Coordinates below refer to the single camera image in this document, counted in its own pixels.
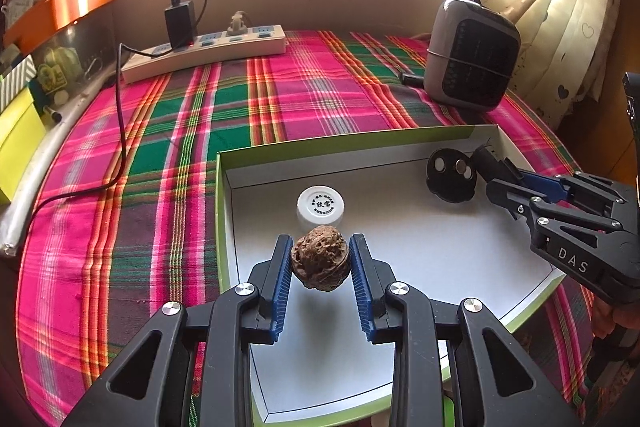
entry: black power adapter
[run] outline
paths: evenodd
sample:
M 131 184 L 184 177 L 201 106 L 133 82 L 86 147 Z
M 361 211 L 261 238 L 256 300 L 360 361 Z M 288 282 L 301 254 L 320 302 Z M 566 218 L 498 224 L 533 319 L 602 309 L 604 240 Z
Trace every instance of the black power adapter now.
M 171 6 L 164 10 L 164 21 L 172 49 L 193 44 L 196 37 L 196 14 L 193 1 L 171 0 Z

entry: black disc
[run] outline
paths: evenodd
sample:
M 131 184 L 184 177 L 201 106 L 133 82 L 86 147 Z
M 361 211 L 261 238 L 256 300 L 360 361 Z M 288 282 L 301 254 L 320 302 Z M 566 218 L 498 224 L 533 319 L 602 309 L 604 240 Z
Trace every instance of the black disc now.
M 473 198 L 477 179 L 469 157 L 455 149 L 438 149 L 427 162 L 427 187 L 449 203 Z

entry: beige curtain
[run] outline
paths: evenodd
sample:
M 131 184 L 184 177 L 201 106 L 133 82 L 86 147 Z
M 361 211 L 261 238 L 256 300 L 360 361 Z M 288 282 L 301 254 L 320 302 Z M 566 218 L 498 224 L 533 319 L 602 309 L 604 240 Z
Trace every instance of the beige curtain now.
M 482 0 L 522 37 L 510 87 L 552 128 L 576 101 L 598 100 L 620 0 Z

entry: white power strip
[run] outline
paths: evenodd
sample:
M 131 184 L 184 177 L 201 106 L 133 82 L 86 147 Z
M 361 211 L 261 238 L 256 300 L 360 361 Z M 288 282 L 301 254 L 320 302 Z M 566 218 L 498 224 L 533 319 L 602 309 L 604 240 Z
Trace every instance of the white power strip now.
M 133 55 L 122 67 L 122 76 L 126 84 L 132 84 L 159 74 L 194 68 L 211 62 L 282 54 L 285 52 L 286 45 L 286 37 L 281 26 L 249 28 L 247 33 L 237 36 L 228 36 L 226 32 L 209 33 L 199 36 L 193 45 L 174 50 L 162 57 Z M 170 44 L 161 44 L 144 51 L 157 54 L 169 49 L 171 49 Z

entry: walnut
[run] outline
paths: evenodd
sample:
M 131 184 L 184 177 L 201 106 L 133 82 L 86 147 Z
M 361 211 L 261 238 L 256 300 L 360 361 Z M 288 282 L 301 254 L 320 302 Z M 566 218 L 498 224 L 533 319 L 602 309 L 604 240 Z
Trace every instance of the walnut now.
M 334 227 L 315 227 L 293 245 L 291 268 L 306 288 L 335 290 L 351 271 L 347 242 Z

